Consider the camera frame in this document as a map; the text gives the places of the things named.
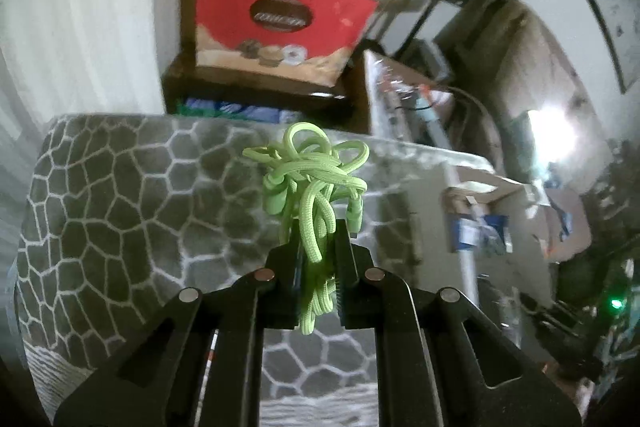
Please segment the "bright light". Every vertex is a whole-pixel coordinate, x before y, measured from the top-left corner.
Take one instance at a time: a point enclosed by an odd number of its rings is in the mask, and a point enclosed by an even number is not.
[[[574,150],[575,132],[562,111],[546,108],[528,115],[540,163],[560,161]]]

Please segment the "patterned tablecloth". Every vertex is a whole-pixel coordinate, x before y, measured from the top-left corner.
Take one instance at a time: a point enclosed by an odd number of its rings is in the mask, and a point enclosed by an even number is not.
[[[205,292],[262,265],[277,221],[261,207],[262,168],[241,156],[281,126],[220,119],[70,116],[45,139],[17,258],[18,315],[36,389],[52,417],[62,400],[183,287]],[[334,142],[350,135],[329,132]],[[356,243],[410,277],[401,182],[436,163],[491,169],[484,158],[360,137],[369,184]],[[375,425],[370,330],[269,330],[262,425]]]

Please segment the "green cable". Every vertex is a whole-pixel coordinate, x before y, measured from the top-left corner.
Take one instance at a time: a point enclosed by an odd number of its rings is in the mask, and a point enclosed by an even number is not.
[[[293,137],[300,131],[311,131],[298,146]],[[357,156],[343,163],[340,152],[356,150]],[[267,166],[262,179],[263,206],[271,216],[281,216],[280,241],[289,241],[293,220],[300,225],[300,239],[308,258],[303,282],[300,330],[303,335],[314,331],[316,317],[333,310],[335,292],[334,268],[327,257],[327,245],[335,233],[332,201],[348,199],[347,230],[359,232],[362,225],[362,195],[367,184],[351,172],[362,167],[369,158],[369,147],[359,140],[332,146],[322,129],[312,123],[295,123],[284,133],[282,143],[247,148],[242,155]]]

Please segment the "curtain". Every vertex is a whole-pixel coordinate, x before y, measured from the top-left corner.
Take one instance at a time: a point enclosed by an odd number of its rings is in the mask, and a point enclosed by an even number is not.
[[[0,0],[0,309],[40,143],[65,113],[164,113],[178,0]],[[0,314],[0,355],[10,348]]]

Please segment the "wall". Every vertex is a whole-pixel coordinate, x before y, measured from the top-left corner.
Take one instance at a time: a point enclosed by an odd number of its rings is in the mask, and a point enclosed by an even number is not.
[[[640,82],[626,94],[620,92],[609,49],[587,1],[522,1],[555,34],[582,79],[607,137],[630,139],[640,144]],[[456,11],[453,6],[441,4],[420,36],[432,38]],[[383,40],[388,52],[399,47],[417,17],[417,14],[402,14],[395,20]]]
[[[0,0],[0,49],[40,127],[66,112],[161,114],[177,0]]]

